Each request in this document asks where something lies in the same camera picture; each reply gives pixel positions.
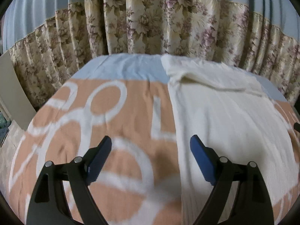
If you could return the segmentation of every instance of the floral curtain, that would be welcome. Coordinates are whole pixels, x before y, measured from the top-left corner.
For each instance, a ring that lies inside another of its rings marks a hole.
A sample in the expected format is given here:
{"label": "floral curtain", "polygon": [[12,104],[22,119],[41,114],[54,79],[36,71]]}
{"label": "floral curtain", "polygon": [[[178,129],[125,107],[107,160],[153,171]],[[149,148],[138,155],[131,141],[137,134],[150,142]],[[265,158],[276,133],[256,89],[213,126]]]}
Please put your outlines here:
{"label": "floral curtain", "polygon": [[58,10],[10,50],[32,105],[41,107],[90,59],[112,53],[199,57],[270,79],[294,105],[300,48],[261,14],[227,0],[84,0]]}

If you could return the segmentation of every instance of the blue gripper pad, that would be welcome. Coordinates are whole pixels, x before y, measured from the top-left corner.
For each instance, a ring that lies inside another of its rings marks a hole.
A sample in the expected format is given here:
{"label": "blue gripper pad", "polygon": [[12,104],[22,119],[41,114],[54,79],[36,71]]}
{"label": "blue gripper pad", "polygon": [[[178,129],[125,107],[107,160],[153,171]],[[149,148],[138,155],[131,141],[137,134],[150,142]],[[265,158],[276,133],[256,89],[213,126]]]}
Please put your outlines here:
{"label": "blue gripper pad", "polygon": [[214,186],[217,182],[215,177],[216,160],[211,160],[214,159],[214,155],[210,155],[209,149],[210,148],[205,147],[197,135],[191,137],[190,150],[192,151],[205,180]]}
{"label": "blue gripper pad", "polygon": [[110,138],[107,138],[101,145],[98,147],[98,152],[96,153],[92,162],[87,166],[87,177],[86,183],[90,185],[92,182],[95,182],[99,176],[99,173],[108,158],[111,149],[112,141]]}

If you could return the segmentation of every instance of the metal screw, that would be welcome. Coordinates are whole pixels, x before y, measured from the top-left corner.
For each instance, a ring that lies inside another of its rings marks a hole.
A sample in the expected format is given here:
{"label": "metal screw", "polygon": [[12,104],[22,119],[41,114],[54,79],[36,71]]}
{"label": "metal screw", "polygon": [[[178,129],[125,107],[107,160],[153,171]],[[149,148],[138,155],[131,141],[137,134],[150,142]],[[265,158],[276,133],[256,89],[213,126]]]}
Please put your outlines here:
{"label": "metal screw", "polygon": [[228,162],[228,159],[226,157],[220,157],[220,162],[226,163]]}
{"label": "metal screw", "polygon": [[251,167],[256,167],[257,166],[255,162],[250,162],[249,164],[250,164]]}
{"label": "metal screw", "polygon": [[50,167],[52,164],[53,164],[53,162],[47,161],[47,162],[45,163],[45,167]]}
{"label": "metal screw", "polygon": [[75,157],[74,158],[74,162],[75,163],[79,163],[79,162],[81,162],[82,161],[82,157]]}

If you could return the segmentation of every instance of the white cloth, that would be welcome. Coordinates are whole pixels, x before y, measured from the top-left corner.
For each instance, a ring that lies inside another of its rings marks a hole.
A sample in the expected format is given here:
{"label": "white cloth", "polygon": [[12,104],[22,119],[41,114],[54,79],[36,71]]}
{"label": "white cloth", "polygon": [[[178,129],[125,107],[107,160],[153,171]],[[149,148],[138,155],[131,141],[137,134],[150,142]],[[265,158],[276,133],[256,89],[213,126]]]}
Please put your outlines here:
{"label": "white cloth", "polygon": [[[212,191],[190,150],[194,134],[234,163],[255,161],[271,203],[276,204],[297,184],[299,168],[286,123],[256,78],[240,69],[200,59],[165,55],[161,60],[170,77],[183,224],[193,224]],[[237,184],[232,186],[220,221],[229,216],[236,188]]]}

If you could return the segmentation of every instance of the mattress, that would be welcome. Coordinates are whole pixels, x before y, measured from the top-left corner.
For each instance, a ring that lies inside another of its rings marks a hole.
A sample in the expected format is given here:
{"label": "mattress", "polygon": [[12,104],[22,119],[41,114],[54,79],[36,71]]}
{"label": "mattress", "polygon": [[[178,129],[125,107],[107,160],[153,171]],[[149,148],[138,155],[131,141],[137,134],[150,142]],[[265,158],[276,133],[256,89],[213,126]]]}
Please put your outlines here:
{"label": "mattress", "polygon": [[[70,162],[108,135],[112,152],[97,181],[89,186],[108,223],[182,223],[186,207],[182,203],[174,106],[170,78],[161,58],[128,54],[95,58],[38,111],[7,174],[7,201],[23,222],[45,162]],[[290,137],[283,145],[289,146],[299,163],[299,135],[291,127],[299,120],[268,80],[253,76],[276,111],[274,117],[281,116]],[[73,219],[82,222],[68,182],[64,182],[64,190]],[[272,204],[276,223],[298,195],[299,182]]]}

